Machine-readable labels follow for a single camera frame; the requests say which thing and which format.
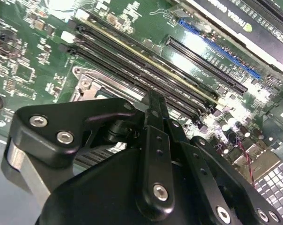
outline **metal bracket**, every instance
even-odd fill
[[[142,100],[149,105],[141,132],[140,174],[136,203],[151,221],[164,220],[174,209],[174,187],[169,137],[162,115],[168,117],[164,98],[150,91]]]
[[[74,177],[73,165],[62,169],[50,168],[17,148],[13,141],[10,142],[7,160],[14,169],[21,173],[32,194],[42,207],[59,185]]]

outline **pcie slot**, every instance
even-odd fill
[[[67,51],[70,52],[71,54],[76,54],[80,57],[83,57],[87,60],[90,60],[93,62],[93,64],[97,65],[100,69],[103,69],[104,71],[108,71],[111,74],[115,74],[119,77],[121,77],[122,80],[125,80],[128,84],[131,86],[134,86],[138,88],[139,90],[143,92],[147,92],[150,89],[154,89],[157,92],[163,94],[167,98],[168,104],[178,110],[178,112],[183,113],[187,115],[188,117],[192,118],[198,118],[198,108],[193,108],[190,105],[182,103],[182,100],[168,90],[165,90],[164,88],[161,87],[155,87],[154,85],[151,85],[151,81],[148,82],[141,82],[141,80],[135,80],[134,75],[126,71],[125,69],[119,68],[115,65],[112,64],[110,60],[104,60],[102,57],[99,57],[97,54],[93,53],[87,48],[84,48],[82,46],[81,48],[74,49],[74,48],[69,48],[67,46],[60,46],[60,49],[62,51]]]
[[[235,59],[234,57],[232,57],[229,53],[227,53],[226,51],[224,51],[220,46],[218,46],[216,43],[210,41],[208,38],[202,37],[200,32],[193,28],[191,25],[187,24],[184,20],[179,20],[178,22],[182,27],[184,27],[185,29],[187,29],[188,31],[192,32],[193,34],[201,37],[203,39],[203,41],[208,44],[211,48],[213,48],[214,50],[216,50],[218,53],[222,54],[225,58],[229,59],[231,62],[233,62],[235,65],[241,67],[244,71],[246,71],[248,74],[250,74],[251,76],[253,76],[256,79],[260,79],[260,76],[253,71],[252,69],[250,69],[249,67],[243,65],[242,63],[240,63],[237,59]]]
[[[91,12],[87,12],[87,13],[89,14],[89,18],[88,18],[89,21],[90,20],[97,21],[101,25],[107,27],[108,28],[107,32],[113,33],[114,36],[117,36],[120,40],[123,40],[125,43],[129,43],[131,46],[135,46],[135,47],[140,48],[142,51],[147,53],[155,63],[159,63],[160,66],[163,66],[163,67],[167,66],[167,70],[172,71],[172,73],[175,73],[181,79],[183,79],[184,81],[187,81],[190,85],[197,87],[197,89],[200,92],[204,93],[204,95],[203,95],[203,94],[200,94],[200,92],[198,92],[198,91],[194,91],[193,92],[194,97],[202,98],[202,96],[205,96],[206,99],[209,99],[209,98],[207,98],[207,96],[210,96],[212,99],[218,99],[219,98],[219,95],[215,91],[213,91],[212,89],[210,89],[206,85],[200,83],[198,80],[191,77],[188,73],[182,71],[180,68],[176,67],[172,63],[163,59],[161,56],[159,56],[159,55],[155,54],[154,52],[152,52],[151,50],[145,48],[142,44],[135,41],[134,39],[132,39],[131,37],[129,37],[125,33],[119,31],[115,27],[111,26],[106,21],[102,20],[101,18],[93,15]],[[69,21],[69,24],[70,24],[70,27],[73,28],[73,29],[76,27],[76,25],[74,25],[74,24],[76,24],[76,23],[74,23],[74,21]],[[88,25],[86,32],[89,33],[90,30],[91,30],[91,27],[90,27],[90,25]]]
[[[171,85],[173,85],[172,83],[169,82],[160,82],[157,81],[156,79],[152,78],[152,74],[149,73],[144,73],[144,71],[142,70],[142,67],[137,67],[135,64],[133,64],[133,62],[128,62],[128,60],[126,58],[122,58],[110,51],[108,51],[107,49],[97,45],[96,43],[93,43],[91,41],[88,41],[87,39],[84,39],[84,41],[82,41],[79,44],[80,47],[85,47],[87,49],[92,49],[92,51],[96,52],[98,55],[101,56],[101,58],[106,58],[107,61],[112,61],[114,62],[116,65],[120,65],[123,71],[126,71],[127,74],[130,74],[131,76],[135,76],[135,77],[139,77],[143,80],[145,80],[148,83],[153,84],[153,86],[157,86],[158,89],[162,90],[163,92],[165,92],[164,95],[167,94],[168,98],[174,98],[174,100],[176,102],[183,102],[183,104],[181,105],[182,107],[189,107],[194,111],[197,111],[198,109],[201,109],[202,112],[205,111],[205,108],[200,106],[200,105],[196,105],[195,103],[191,102],[190,100],[188,100],[187,98],[185,98],[185,96],[181,96],[180,94],[176,93],[174,91],[176,84],[174,84],[175,87],[172,87]]]
[[[89,43],[89,47],[91,49],[98,49],[99,52],[101,52],[101,54],[105,54],[106,57],[109,57],[110,59],[115,59],[115,58],[119,58],[119,60],[123,59],[126,60],[125,62],[122,62],[122,65],[125,67],[131,67],[130,70],[131,72],[135,73],[135,71],[137,70],[141,70],[141,69],[145,69],[147,71],[149,71],[151,74],[155,75],[156,77],[158,77],[159,79],[161,79],[162,81],[164,81],[164,83],[168,83],[171,84],[174,88],[178,89],[178,90],[183,90],[185,93],[182,93],[182,96],[180,96],[180,98],[191,98],[196,100],[197,102],[203,104],[203,106],[207,105],[206,104],[206,99],[199,96],[199,95],[195,95],[194,93],[192,93],[190,90],[188,90],[186,87],[182,87],[179,86],[176,82],[173,82],[171,79],[168,78],[168,76],[166,76],[165,74],[162,74],[158,69],[151,67],[149,64],[145,64],[141,59],[134,57],[130,52],[127,52],[126,50],[124,50],[122,47],[119,46],[115,46],[112,44],[111,41],[109,41],[106,37],[101,36],[97,36],[95,35],[94,32],[84,32],[84,35],[80,35],[78,36],[78,38],[81,40],[82,45],[86,44],[87,42]],[[121,58],[120,54],[115,55],[112,54],[111,52],[108,52],[106,49],[104,49],[103,47],[99,46],[99,45],[95,45],[94,43],[92,43],[91,39],[96,39],[98,41],[100,41],[101,43],[103,43],[104,45],[110,46],[112,49],[118,50],[119,52],[121,52],[124,57]]]
[[[215,77],[220,83],[232,88],[238,94],[243,95],[246,91],[248,91],[248,89],[244,85],[237,82],[229,75],[225,74],[222,70],[207,62],[201,56],[192,52],[190,49],[187,49],[183,44],[181,44],[174,38],[169,37],[166,45],[172,48],[173,51],[177,52],[179,55],[188,59],[196,67],[207,72],[210,76]]]
[[[270,0],[243,0],[283,33],[283,11]]]

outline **ram slot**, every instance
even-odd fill
[[[188,90],[178,91],[182,90],[182,87],[180,87],[177,83],[172,82],[172,80],[168,79],[167,76],[164,74],[161,74],[161,72],[157,69],[153,69],[152,67],[149,67],[147,64],[145,64],[141,59],[138,59],[137,57],[133,57],[130,52],[124,51],[124,49],[115,48],[115,46],[111,46],[113,49],[119,50],[121,53],[114,54],[107,49],[103,48],[100,45],[97,45],[94,43],[94,40],[102,42],[105,46],[108,44],[103,39],[94,36],[93,34],[84,34],[84,35],[78,35],[77,38],[80,40],[79,45],[87,45],[85,47],[93,49],[94,51],[97,51],[99,54],[103,54],[105,57],[115,60],[118,59],[118,63],[123,65],[125,68],[131,71],[131,73],[135,73],[136,71],[140,71],[137,76],[142,76],[143,79],[149,79],[152,77],[151,82],[156,83],[157,85],[161,85],[164,83],[164,88],[166,89],[172,89],[174,95],[177,95],[182,101],[185,101],[187,104],[192,105],[193,108],[199,108],[199,106],[202,105],[201,111],[203,112],[205,109],[205,99],[203,98],[197,98],[197,96],[193,96],[192,93]]]
[[[248,88],[246,88],[244,85],[234,80],[232,77],[225,74],[222,70],[215,67],[211,63],[207,62],[201,56],[186,48],[183,44],[181,44],[174,38],[169,37],[166,42],[166,45],[169,46],[177,54],[189,60],[196,67],[205,71],[211,77],[215,77],[223,85],[233,89],[238,94],[243,95],[246,91],[248,91]]]
[[[83,45],[79,46],[79,48],[61,45],[60,49],[63,52],[69,52],[73,55],[78,55],[82,58],[90,60],[99,69],[107,71],[110,74],[117,75],[119,78],[127,82],[130,86],[138,88],[143,92],[147,92],[148,90],[156,90],[157,92],[163,94],[167,98],[168,105],[177,110],[179,113],[186,115],[192,120],[197,120],[199,118],[198,107],[193,108],[190,105],[183,103],[178,96],[175,96],[173,94],[173,92],[166,92],[164,87],[156,87],[155,85],[153,85],[153,81],[147,81],[141,78],[139,80],[136,80],[136,75],[131,74],[125,68],[121,68],[118,61],[111,62],[111,59],[107,59],[103,55],[98,54],[98,52],[94,52],[90,48]]]
[[[92,51],[96,52],[101,58],[106,58],[108,61],[112,61],[115,64],[120,65],[124,70],[131,74],[132,77],[135,77],[136,79],[143,79],[146,82],[153,84],[153,86],[156,86],[159,90],[164,91],[164,95],[166,97],[172,98],[177,103],[181,103],[182,107],[188,107],[194,111],[206,111],[201,102],[197,105],[187,99],[184,95],[180,95],[175,91],[175,89],[178,88],[176,84],[167,82],[158,74],[145,70],[145,66],[141,63],[136,64],[133,59],[129,60],[126,57],[115,54],[88,39],[83,39],[83,37],[81,37],[81,44],[79,44],[79,46],[85,47],[86,49],[92,49]]]
[[[78,26],[83,26],[84,29],[83,30],[79,29],[80,30],[79,32],[91,36],[98,36],[99,38],[101,37],[103,40],[107,40],[106,42],[107,45],[109,46],[114,45],[114,48],[117,47],[124,48],[124,46],[126,45],[124,43],[128,43],[130,46],[138,47],[139,49],[142,50],[141,52],[148,53],[149,56],[145,57],[145,56],[141,56],[140,53],[136,54],[136,51],[131,47],[125,47],[124,49],[127,50],[127,52],[132,53],[135,58],[142,59],[142,61],[144,61],[147,64],[148,68],[152,70],[160,71],[160,73],[164,74],[164,77],[169,77],[169,80],[172,80],[173,83],[174,82],[178,83],[180,89],[185,89],[189,91],[193,95],[193,97],[200,99],[208,99],[210,101],[209,102],[210,105],[219,105],[219,103],[216,101],[219,98],[219,95],[215,91],[213,91],[206,85],[200,83],[199,81],[195,80],[189,74],[181,71],[179,68],[177,68],[170,62],[164,60],[162,57],[153,53],[149,49],[145,48],[143,45],[136,42],[126,34],[121,33],[111,25],[107,24],[105,21],[94,17],[94,15],[91,13],[89,13],[89,15],[90,18],[88,20],[96,20],[101,25],[104,25],[109,29],[103,31],[100,28],[98,28],[96,25],[85,20],[79,20],[80,23],[83,24],[77,24],[75,21],[69,21],[70,28],[78,30]]]

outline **motherboard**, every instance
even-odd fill
[[[0,0],[0,134],[23,106],[156,90],[260,190],[283,163],[283,0],[223,1]]]

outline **black pcie slot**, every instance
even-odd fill
[[[147,54],[149,54],[152,58],[153,61],[161,64],[161,62],[163,62],[163,64],[167,65],[167,69],[171,70],[171,71],[178,71],[180,74],[182,74],[184,77],[182,77],[181,75],[179,75],[178,73],[176,73],[178,76],[180,76],[181,78],[183,78],[184,80],[186,80],[187,82],[189,82],[190,84],[196,86],[198,89],[200,89],[203,93],[206,93],[207,95],[211,96],[213,99],[218,99],[219,95],[213,91],[212,89],[210,89],[209,87],[207,87],[206,85],[200,83],[198,80],[194,79],[193,77],[191,77],[188,73],[184,72],[183,70],[181,70],[180,68],[176,67],[175,65],[173,65],[171,62],[163,59],[161,56],[155,54],[154,52],[152,52],[151,50],[147,49],[146,47],[144,47],[142,44],[140,44],[139,42],[135,41],[133,38],[131,38],[130,36],[126,35],[125,33],[119,31],[118,29],[116,29],[114,26],[111,26],[110,24],[108,24],[106,21],[102,20],[101,18],[93,15],[91,12],[87,12],[89,13],[90,17],[89,20],[94,20],[97,21],[99,24],[107,27],[108,29],[106,30],[107,32],[113,33],[114,36],[118,36],[119,38],[123,39],[126,43],[129,43],[132,46],[136,46],[138,48],[140,48],[141,50],[143,50],[144,52],[146,52]],[[81,25],[77,25],[77,23],[75,23],[74,21],[69,21],[69,27],[73,28],[73,29],[77,29],[78,30],[78,26]],[[98,35],[98,37],[102,37],[105,41],[108,41],[108,43],[112,43],[112,41],[110,39],[108,39],[107,37],[103,36],[101,33],[97,32],[96,30],[91,29],[90,27],[84,25],[84,30],[79,30],[81,33],[86,33],[86,34],[93,34],[93,35]],[[203,99],[204,98],[197,94],[197,93],[193,93],[193,97],[195,99],[200,98]]]
[[[283,33],[283,11],[269,0],[243,0]]]
[[[82,48],[74,49],[74,48],[68,48],[67,46],[62,45],[60,47],[62,51],[68,51],[72,52],[72,54],[76,54],[80,57],[83,57],[87,60],[92,61],[95,65],[97,65],[99,68],[103,69],[104,71],[109,71],[112,74],[118,75],[122,78],[122,80],[126,81],[128,84],[135,86],[136,88],[140,89],[143,92],[147,92],[150,89],[154,89],[157,92],[161,93],[166,97],[166,101],[168,105],[170,105],[173,109],[177,110],[180,113],[185,114],[186,116],[190,117],[192,120],[198,120],[199,116],[197,114],[197,109],[192,108],[188,105],[185,105],[182,103],[181,99],[175,97],[173,93],[166,91],[162,88],[154,88],[152,86],[146,85],[145,83],[139,82],[138,85],[136,85],[137,80],[134,80],[134,78],[130,79],[132,75],[126,71],[125,69],[118,68],[108,61],[96,56],[90,51],[86,51]]]
[[[202,112],[205,110],[200,105],[196,105],[196,103],[188,100],[189,98],[192,98],[191,96],[189,96],[188,98],[186,97],[186,95],[183,94],[180,95],[180,93],[176,93],[175,90],[176,89],[180,90],[181,87],[179,87],[176,83],[169,82],[159,73],[155,73],[154,71],[150,71],[149,73],[148,70],[145,69],[146,67],[143,66],[141,63],[137,62],[138,65],[136,65],[135,60],[130,62],[127,58],[114,54],[113,52],[110,52],[107,49],[103,48],[102,46],[93,43],[91,40],[88,40],[85,37],[81,37],[80,40],[81,40],[80,45],[85,46],[88,49],[92,49],[93,51],[96,51],[98,54],[101,54],[102,57],[106,57],[107,59],[114,61],[118,65],[121,65],[123,68],[125,68],[131,74],[134,74],[135,76],[138,76],[149,83],[155,83],[156,86],[160,86],[160,88],[164,89],[166,92],[168,92],[169,89],[173,89],[173,92],[169,92],[169,93],[170,94],[173,93],[173,95],[177,96],[177,98],[181,99],[181,101],[185,102],[185,104],[188,104],[189,107],[192,107],[193,109],[201,108]],[[161,79],[161,81],[163,82],[160,82],[159,80],[156,79],[150,79],[153,77],[153,75]]]
[[[243,95],[246,91],[248,91],[248,88],[246,88],[244,85],[231,78],[229,75],[224,73],[219,68],[215,67],[213,64],[207,62],[201,56],[186,48],[183,44],[181,44],[174,38],[169,37],[166,42],[166,45],[171,47],[173,51],[175,51],[179,55],[185,57],[196,67],[207,72],[212,77],[215,77],[220,83],[226,85],[229,88],[232,88],[238,94]]]
[[[92,43],[92,42],[82,42],[79,46],[84,46],[87,49],[92,49],[92,51],[96,52],[98,55],[101,56],[101,58],[106,58],[107,61],[111,61],[115,63],[116,65],[120,65],[122,68],[122,71],[126,71],[127,74],[135,77],[140,77],[142,80],[146,81],[147,83],[152,84],[153,86],[156,86],[157,89],[165,95],[167,98],[171,99],[173,98],[176,102],[181,102],[181,107],[188,107],[193,111],[197,111],[198,109],[202,112],[205,111],[205,108],[201,107],[200,105],[196,105],[195,103],[189,101],[184,96],[181,96],[180,94],[170,91],[171,89],[174,89],[170,87],[169,85],[163,84],[163,82],[156,81],[155,79],[151,79],[151,76],[149,74],[142,74],[142,71],[140,69],[126,61],[126,59],[123,59],[121,57],[118,57],[118,55],[113,54],[112,52],[108,51],[107,49]]]

